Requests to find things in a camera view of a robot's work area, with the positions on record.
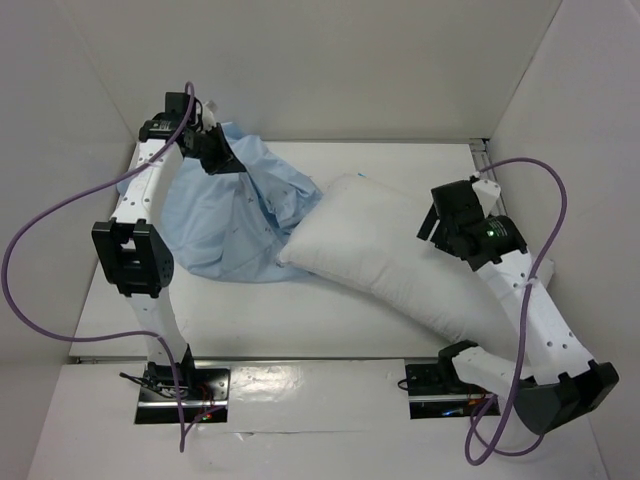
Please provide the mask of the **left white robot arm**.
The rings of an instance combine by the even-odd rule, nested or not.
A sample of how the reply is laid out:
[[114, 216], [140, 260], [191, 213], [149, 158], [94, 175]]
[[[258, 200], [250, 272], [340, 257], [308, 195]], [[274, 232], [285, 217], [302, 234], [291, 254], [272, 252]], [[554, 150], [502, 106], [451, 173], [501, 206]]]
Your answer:
[[125, 297], [148, 334], [146, 383], [184, 399], [196, 390], [198, 376], [169, 296], [175, 263], [159, 233], [162, 209], [187, 157], [199, 160], [208, 175], [246, 169], [221, 125], [206, 119], [191, 84], [166, 93], [163, 111], [140, 128], [135, 153], [123, 199], [109, 220], [94, 224], [91, 237], [107, 282]]

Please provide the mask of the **white pillow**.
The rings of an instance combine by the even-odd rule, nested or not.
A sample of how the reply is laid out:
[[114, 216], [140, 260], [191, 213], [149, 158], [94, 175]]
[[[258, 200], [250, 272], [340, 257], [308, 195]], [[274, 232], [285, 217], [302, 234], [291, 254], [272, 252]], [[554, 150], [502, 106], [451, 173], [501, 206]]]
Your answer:
[[343, 175], [295, 227], [278, 260], [370, 294], [452, 343], [471, 340], [512, 357], [517, 333], [468, 264], [417, 237], [418, 200]]

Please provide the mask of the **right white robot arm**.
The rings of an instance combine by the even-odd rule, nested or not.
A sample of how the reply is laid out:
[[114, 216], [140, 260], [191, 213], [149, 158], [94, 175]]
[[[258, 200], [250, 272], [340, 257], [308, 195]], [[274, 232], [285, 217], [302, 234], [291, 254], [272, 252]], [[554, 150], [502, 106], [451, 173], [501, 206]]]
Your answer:
[[534, 257], [515, 223], [490, 210], [496, 183], [478, 178], [432, 189], [432, 206], [417, 234], [466, 262], [506, 313], [518, 340], [515, 363], [488, 353], [474, 341], [446, 349], [436, 379], [448, 392], [475, 384], [512, 399], [520, 421], [547, 434], [595, 410], [618, 384], [610, 362], [599, 363], [565, 322], [533, 271]]

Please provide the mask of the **light blue pillowcase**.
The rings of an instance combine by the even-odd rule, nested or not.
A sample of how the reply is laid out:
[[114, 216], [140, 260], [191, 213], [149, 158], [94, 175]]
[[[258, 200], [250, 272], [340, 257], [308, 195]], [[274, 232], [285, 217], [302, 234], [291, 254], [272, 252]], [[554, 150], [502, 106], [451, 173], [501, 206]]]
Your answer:
[[320, 190], [259, 137], [222, 128], [246, 172], [208, 175], [199, 160], [185, 158], [162, 209], [162, 239], [181, 267], [201, 277], [265, 283], [299, 276], [277, 256]]

